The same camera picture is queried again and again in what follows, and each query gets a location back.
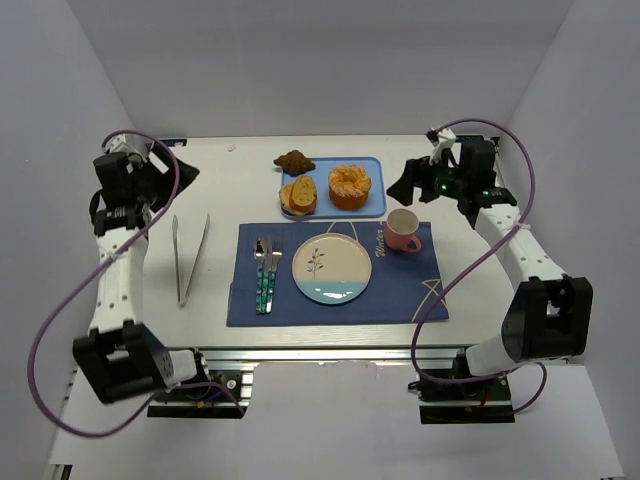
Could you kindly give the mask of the metal tongs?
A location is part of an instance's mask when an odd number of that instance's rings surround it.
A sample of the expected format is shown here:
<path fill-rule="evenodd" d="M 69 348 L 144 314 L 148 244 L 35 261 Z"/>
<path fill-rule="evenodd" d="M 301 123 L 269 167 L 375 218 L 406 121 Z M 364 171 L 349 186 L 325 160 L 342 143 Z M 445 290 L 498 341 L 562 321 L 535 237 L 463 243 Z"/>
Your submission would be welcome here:
<path fill-rule="evenodd" d="M 210 224 L 210 215 L 207 214 L 200 235 L 198 248 L 196 250 L 191 249 L 189 251 L 191 256 L 188 257 L 185 256 L 183 251 L 181 250 L 182 239 L 180 234 L 179 218 L 177 215 L 174 215 L 172 217 L 172 247 L 175 268 L 177 304 L 179 308 L 184 308 L 187 305 L 194 288 L 194 282 L 197 277 L 199 265 L 201 264 L 205 247 L 208 241 Z"/>

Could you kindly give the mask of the brown croissant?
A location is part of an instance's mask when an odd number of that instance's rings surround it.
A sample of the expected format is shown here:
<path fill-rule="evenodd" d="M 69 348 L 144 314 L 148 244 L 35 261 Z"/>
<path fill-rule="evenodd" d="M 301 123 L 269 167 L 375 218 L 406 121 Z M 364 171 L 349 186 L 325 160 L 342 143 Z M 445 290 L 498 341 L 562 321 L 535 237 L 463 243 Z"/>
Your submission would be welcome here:
<path fill-rule="evenodd" d="M 315 163 L 299 150 L 292 150 L 280 155 L 273 161 L 273 164 L 291 176 L 298 176 L 316 168 Z"/>

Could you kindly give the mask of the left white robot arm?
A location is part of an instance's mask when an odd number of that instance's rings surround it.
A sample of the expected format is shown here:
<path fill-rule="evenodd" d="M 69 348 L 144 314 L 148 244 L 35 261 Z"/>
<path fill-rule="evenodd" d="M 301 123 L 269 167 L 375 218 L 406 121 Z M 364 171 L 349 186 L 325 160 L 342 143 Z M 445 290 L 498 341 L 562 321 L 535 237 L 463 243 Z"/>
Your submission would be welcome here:
<path fill-rule="evenodd" d="M 73 342 L 73 356 L 104 404 L 207 379 L 194 348 L 170 351 L 142 323 L 144 227 L 198 176 L 197 168 L 172 161 L 161 172 L 138 153 L 111 152 L 94 160 L 101 188 L 90 203 L 99 257 L 111 264 L 98 277 L 96 308 L 87 335 Z"/>

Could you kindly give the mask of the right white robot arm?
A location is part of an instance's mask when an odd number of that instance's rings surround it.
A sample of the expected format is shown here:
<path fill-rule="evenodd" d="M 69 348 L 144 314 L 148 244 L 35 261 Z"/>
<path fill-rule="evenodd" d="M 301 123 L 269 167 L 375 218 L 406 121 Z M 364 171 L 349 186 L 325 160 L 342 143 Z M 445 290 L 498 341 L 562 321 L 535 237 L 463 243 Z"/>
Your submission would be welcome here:
<path fill-rule="evenodd" d="M 495 149 L 488 140 L 465 141 L 458 156 L 448 147 L 409 159 L 388 195 L 404 206 L 441 196 L 456 201 L 470 226 L 491 245 L 514 289 L 501 330 L 460 356 L 465 380 L 488 379 L 528 361 L 580 356 L 587 344 L 593 287 L 572 277 L 524 225 L 511 192 L 498 185 Z"/>

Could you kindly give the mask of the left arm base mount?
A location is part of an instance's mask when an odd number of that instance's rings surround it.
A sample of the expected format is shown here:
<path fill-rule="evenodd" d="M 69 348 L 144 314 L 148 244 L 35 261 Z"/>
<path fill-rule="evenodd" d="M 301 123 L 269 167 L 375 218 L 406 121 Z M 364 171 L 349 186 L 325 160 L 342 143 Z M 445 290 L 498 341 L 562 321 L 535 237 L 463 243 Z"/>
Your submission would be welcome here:
<path fill-rule="evenodd" d="M 211 379 L 223 385 L 240 404 L 248 408 L 253 373 L 248 370 L 211 370 Z M 164 419 L 241 419 L 235 403 L 218 387 L 179 389 L 159 394 L 148 406 L 148 418 Z"/>

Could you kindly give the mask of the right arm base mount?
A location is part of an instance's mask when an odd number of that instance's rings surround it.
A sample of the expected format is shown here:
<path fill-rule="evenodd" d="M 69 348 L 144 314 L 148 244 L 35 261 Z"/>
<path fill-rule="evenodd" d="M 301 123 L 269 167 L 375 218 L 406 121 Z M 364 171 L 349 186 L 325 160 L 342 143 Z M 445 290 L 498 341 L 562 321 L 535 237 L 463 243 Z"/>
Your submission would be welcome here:
<path fill-rule="evenodd" d="M 418 397 L 423 425 L 510 424 L 515 421 L 504 375 L 480 380 L 471 375 L 467 347 L 416 348 L 410 358 L 417 379 L 407 390 Z"/>

